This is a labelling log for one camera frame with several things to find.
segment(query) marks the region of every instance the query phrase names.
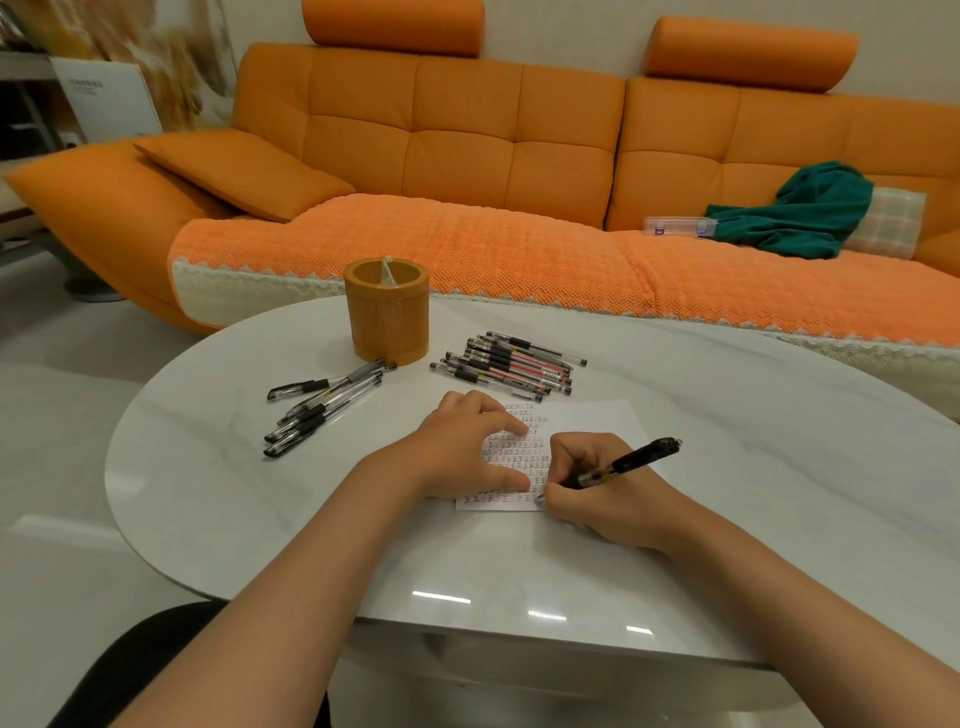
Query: orange throw pillow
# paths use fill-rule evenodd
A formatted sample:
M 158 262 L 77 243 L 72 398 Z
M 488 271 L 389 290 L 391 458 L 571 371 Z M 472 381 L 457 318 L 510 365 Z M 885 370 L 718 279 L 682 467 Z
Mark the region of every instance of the orange throw pillow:
M 256 134 L 236 129 L 166 133 L 137 139 L 147 159 L 231 205 L 278 223 L 356 190 L 312 169 Z

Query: sofa seat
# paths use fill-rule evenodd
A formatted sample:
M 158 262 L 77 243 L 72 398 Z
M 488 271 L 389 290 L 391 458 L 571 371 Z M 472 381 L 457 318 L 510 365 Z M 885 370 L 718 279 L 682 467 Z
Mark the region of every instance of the sofa seat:
M 441 293 L 960 350 L 960 279 L 921 263 L 802 260 L 391 195 L 336 198 L 286 225 L 194 220 L 169 265 L 187 315 L 222 327 L 339 294 L 344 267 L 378 255 L 422 263 Z

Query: forearm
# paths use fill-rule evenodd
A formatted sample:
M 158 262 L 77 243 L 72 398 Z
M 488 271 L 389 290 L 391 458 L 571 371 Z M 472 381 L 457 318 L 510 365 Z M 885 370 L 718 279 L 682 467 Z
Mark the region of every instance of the forearm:
M 690 501 L 667 556 L 827 727 L 949 725 L 960 675 Z
M 361 461 L 300 534 L 114 725 L 310 726 L 354 615 L 417 497 Z

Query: clear plastic box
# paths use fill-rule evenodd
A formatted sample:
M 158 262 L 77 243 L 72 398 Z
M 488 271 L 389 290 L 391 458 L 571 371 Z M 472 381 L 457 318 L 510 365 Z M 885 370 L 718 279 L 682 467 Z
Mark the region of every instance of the clear plastic box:
M 705 237 L 713 235 L 717 221 L 709 217 L 648 217 L 643 220 L 643 232 L 647 235 L 687 235 Z

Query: left hand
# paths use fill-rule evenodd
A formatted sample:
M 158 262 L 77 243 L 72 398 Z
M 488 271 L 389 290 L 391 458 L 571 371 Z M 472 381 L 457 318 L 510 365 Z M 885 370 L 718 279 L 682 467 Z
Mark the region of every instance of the left hand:
M 420 497 L 453 500 L 483 491 L 527 491 L 525 473 L 485 462 L 480 450 L 496 432 L 525 435 L 528 429 L 482 392 L 447 392 L 416 431 L 381 452 L 414 471 Z

